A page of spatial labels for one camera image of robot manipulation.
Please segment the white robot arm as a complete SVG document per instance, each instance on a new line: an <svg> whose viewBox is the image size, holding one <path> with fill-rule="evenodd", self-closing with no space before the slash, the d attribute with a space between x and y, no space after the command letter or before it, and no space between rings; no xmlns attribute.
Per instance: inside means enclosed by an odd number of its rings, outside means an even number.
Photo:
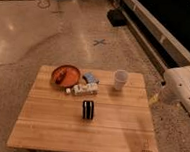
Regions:
<svg viewBox="0 0 190 152"><path fill-rule="evenodd" d="M179 100L190 116L190 66L167 69L163 81L160 100L165 103Z"/></svg>

